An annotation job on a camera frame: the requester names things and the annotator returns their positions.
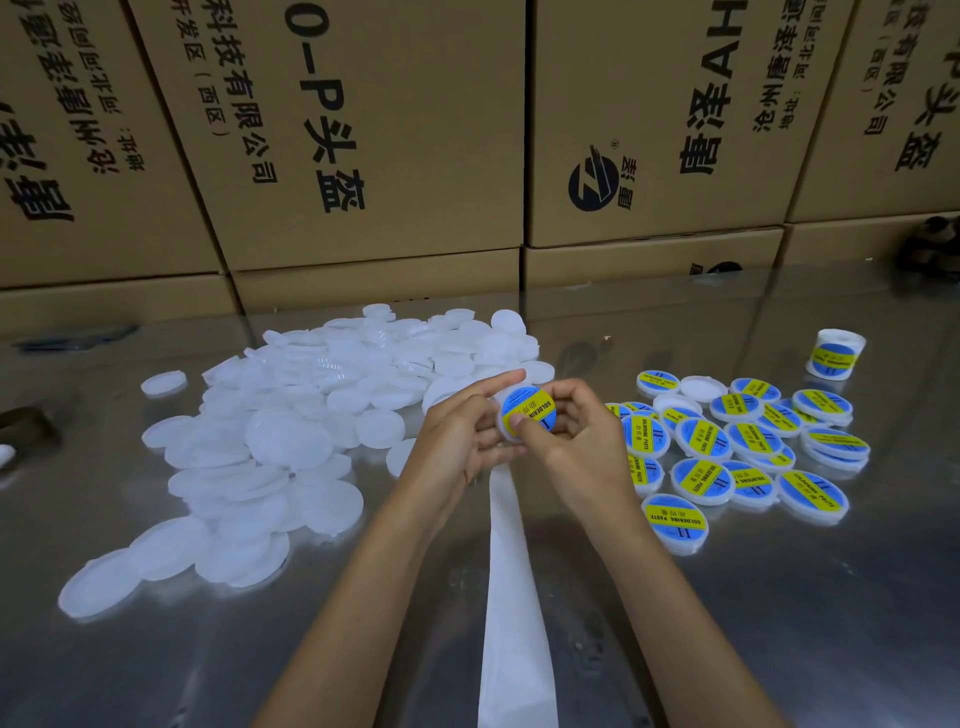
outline metal table surface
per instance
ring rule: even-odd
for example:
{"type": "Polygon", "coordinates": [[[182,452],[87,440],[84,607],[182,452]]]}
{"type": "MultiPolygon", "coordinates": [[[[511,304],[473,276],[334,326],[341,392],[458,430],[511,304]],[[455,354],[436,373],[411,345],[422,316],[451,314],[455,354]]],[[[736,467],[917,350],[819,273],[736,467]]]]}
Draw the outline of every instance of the metal table surface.
{"type": "MultiPolygon", "coordinates": [[[[706,509],[708,542],[680,564],[759,681],[799,726],[960,723],[960,297],[891,279],[878,265],[772,275],[639,280],[395,304],[401,317],[454,306],[524,311],[558,376],[604,400],[635,399],[642,369],[722,380],[756,376],[784,393],[806,380],[818,328],[856,330],[867,349],[842,394],[851,432],[873,446],[863,473],[831,477],[852,509],[833,528],[781,507],[706,509]]],[[[0,481],[0,726],[242,726],[276,680],[356,544],[293,534],[277,579],[231,593],[192,570],[144,583],[98,619],[56,606],[87,559],[181,515],[171,469],[141,431],[196,411],[200,372],[266,328],[318,326],[357,309],[144,327],[89,352],[0,352],[0,409],[33,404],[60,441],[0,481]],[[141,380],[183,369],[189,388],[146,400],[141,380]]],[[[408,413],[408,433],[420,423],[408,413]]],[[[390,492],[382,451],[358,450],[372,513],[390,492]]],[[[669,467],[679,455],[661,461],[669,467]]],[[[626,615],[580,526],[536,463],[515,464],[558,687],[561,725],[665,724],[626,615]]],[[[483,653],[490,506],[472,485],[427,553],[378,726],[475,723],[483,653]]]]}

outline forearm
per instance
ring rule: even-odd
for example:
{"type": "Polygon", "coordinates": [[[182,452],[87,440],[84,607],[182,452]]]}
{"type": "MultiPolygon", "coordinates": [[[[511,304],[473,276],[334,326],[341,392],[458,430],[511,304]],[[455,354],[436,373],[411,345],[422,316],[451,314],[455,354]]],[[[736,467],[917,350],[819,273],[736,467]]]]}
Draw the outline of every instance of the forearm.
{"type": "Polygon", "coordinates": [[[394,491],[253,728],[373,724],[428,534],[409,499],[394,491]]]}
{"type": "Polygon", "coordinates": [[[610,509],[585,525],[616,582],[673,728],[787,725],[639,508],[610,509]]]}

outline hand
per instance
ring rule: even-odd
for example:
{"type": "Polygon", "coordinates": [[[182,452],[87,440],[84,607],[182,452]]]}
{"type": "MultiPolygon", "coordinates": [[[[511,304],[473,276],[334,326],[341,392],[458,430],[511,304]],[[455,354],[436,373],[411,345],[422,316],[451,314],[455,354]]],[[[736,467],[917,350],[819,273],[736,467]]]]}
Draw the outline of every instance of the hand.
{"type": "Polygon", "coordinates": [[[514,415],[510,426],[543,463],[567,508],[585,524],[601,513],[636,510],[620,420],[580,379],[542,389],[557,403],[553,434],[522,415],[514,415]]]}
{"type": "Polygon", "coordinates": [[[427,410],[396,490],[412,500],[430,523],[430,538],[443,528],[467,484],[480,471],[509,463],[523,445],[498,447],[499,406],[488,399],[523,381],[522,369],[481,379],[427,410]]]}

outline white paper strip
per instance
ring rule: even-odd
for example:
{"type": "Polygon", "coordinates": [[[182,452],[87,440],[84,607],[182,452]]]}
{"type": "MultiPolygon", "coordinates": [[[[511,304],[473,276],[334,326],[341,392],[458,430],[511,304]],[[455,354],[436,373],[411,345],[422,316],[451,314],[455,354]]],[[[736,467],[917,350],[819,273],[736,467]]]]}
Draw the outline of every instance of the white paper strip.
{"type": "Polygon", "coordinates": [[[490,590],[479,728],[557,728],[557,691],[510,467],[490,475],[490,590]]]}

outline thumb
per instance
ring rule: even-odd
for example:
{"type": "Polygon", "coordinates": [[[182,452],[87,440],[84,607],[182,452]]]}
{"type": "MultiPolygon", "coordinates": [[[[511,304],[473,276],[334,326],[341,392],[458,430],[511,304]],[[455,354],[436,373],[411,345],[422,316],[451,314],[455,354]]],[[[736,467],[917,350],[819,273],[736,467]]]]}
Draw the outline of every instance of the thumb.
{"type": "Polygon", "coordinates": [[[556,438],[536,420],[516,414],[510,418],[510,427],[523,444],[542,459],[548,450],[556,445],[556,438]]]}

